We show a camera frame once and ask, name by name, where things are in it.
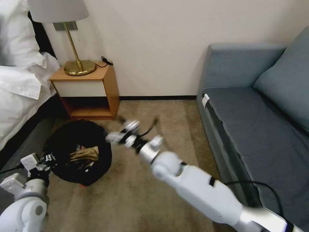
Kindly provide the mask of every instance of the white bedding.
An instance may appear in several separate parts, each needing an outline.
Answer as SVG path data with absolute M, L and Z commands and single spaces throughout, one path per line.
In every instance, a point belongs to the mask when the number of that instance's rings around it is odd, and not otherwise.
M 49 77 L 59 69 L 58 61 L 48 53 L 46 58 L 46 68 L 37 64 L 28 68 L 41 82 L 39 98 L 33 99 L 10 93 L 0 88 L 0 150 L 7 141 L 12 138 L 38 110 L 38 108 L 55 94 L 55 90 L 49 82 Z

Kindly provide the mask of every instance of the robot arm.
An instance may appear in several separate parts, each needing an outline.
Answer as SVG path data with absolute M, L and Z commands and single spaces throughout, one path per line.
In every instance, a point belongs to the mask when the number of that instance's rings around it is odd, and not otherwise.
M 153 175 L 173 187 L 178 195 L 212 221 L 228 224 L 238 232 L 301 232 L 302 230 L 266 208 L 242 205 L 233 192 L 202 169 L 185 164 L 174 152 L 159 153 L 163 138 L 151 141 L 138 134 L 138 121 L 111 132 L 106 140 L 133 147 L 152 169 Z
M 21 162 L 31 173 L 31 179 L 27 181 L 24 176 L 14 173 L 0 184 L 15 199 L 0 215 L 0 232 L 41 232 L 47 221 L 49 171 L 44 170 L 46 166 L 39 164 L 34 153 Z

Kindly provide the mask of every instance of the black bag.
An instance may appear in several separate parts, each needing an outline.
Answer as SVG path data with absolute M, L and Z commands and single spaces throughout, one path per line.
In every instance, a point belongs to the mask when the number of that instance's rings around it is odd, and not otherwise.
M 69 122 L 48 139 L 44 155 L 59 178 L 89 186 L 110 168 L 112 151 L 106 136 L 104 128 L 94 122 Z

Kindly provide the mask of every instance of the wall outlet plate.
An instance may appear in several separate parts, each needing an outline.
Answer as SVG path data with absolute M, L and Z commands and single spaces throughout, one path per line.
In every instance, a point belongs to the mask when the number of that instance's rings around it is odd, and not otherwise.
M 65 31 L 63 23 L 53 23 L 56 31 Z M 67 22 L 68 29 L 70 31 L 77 31 L 77 25 L 75 21 Z

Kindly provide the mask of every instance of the nightstand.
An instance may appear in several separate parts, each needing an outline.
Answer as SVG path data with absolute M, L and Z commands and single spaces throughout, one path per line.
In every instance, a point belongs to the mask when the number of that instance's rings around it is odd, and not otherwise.
M 107 65 L 84 76 L 69 76 L 61 67 L 51 77 L 71 120 L 113 120 L 119 107 L 114 67 Z

